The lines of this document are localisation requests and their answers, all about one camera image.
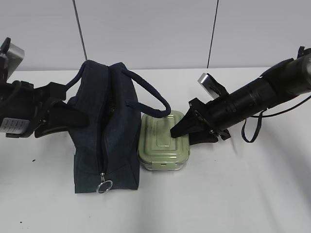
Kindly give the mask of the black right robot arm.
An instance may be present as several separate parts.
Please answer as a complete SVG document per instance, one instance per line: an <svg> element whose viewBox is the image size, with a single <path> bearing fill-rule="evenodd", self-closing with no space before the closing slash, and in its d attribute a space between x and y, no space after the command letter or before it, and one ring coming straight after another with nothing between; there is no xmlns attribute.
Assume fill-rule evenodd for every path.
<svg viewBox="0 0 311 233"><path fill-rule="evenodd" d="M171 136L188 135L191 145L215 143L219 138L231 137L228 128L255 117L258 122L249 140L252 143L259 134L266 110L311 91L311 56L304 54L284 60L232 93L208 73L202 74L198 82L214 99L207 103L198 98L190 100L189 110L171 128Z"/></svg>

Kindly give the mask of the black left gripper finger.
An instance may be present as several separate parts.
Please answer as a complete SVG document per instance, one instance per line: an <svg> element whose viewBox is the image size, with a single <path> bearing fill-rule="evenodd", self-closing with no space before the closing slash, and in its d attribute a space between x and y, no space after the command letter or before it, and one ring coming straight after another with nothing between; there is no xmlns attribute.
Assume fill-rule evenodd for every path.
<svg viewBox="0 0 311 233"><path fill-rule="evenodd" d="M54 104L48 113L47 123L53 127L80 128L87 126L87 114L62 101Z"/></svg>
<svg viewBox="0 0 311 233"><path fill-rule="evenodd" d="M53 133L66 132L69 128L69 124L61 122L43 122L34 124L34 135L35 138L41 138Z"/></svg>

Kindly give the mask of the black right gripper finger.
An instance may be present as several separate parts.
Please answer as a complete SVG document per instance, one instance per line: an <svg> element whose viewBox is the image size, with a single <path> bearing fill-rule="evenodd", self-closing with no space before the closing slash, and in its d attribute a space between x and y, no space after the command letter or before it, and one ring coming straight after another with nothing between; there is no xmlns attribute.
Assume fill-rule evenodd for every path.
<svg viewBox="0 0 311 233"><path fill-rule="evenodd" d="M190 145L201 143L216 143L218 138L209 132L194 132L189 134Z"/></svg>
<svg viewBox="0 0 311 233"><path fill-rule="evenodd" d="M171 128L172 138L178 138L194 132L209 132L205 129L205 123L199 120L192 108L190 108L184 117Z"/></svg>

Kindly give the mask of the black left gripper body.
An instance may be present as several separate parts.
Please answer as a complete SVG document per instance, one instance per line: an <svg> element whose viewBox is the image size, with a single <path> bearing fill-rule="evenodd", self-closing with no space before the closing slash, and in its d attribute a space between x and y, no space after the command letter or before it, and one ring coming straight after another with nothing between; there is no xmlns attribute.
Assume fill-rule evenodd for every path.
<svg viewBox="0 0 311 233"><path fill-rule="evenodd" d="M34 88L24 81L0 83L0 132L8 138L27 138L48 124L51 108L66 99L59 83Z"/></svg>

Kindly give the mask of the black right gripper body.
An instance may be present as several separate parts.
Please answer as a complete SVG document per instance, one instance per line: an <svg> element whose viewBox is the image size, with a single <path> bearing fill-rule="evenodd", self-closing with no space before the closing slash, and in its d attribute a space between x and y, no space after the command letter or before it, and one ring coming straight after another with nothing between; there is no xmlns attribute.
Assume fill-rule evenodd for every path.
<svg viewBox="0 0 311 233"><path fill-rule="evenodd" d="M231 137L228 128L231 121L231 98L230 95L222 96L206 103L198 98L189 101L199 120L205 123L205 129L217 138L227 140Z"/></svg>

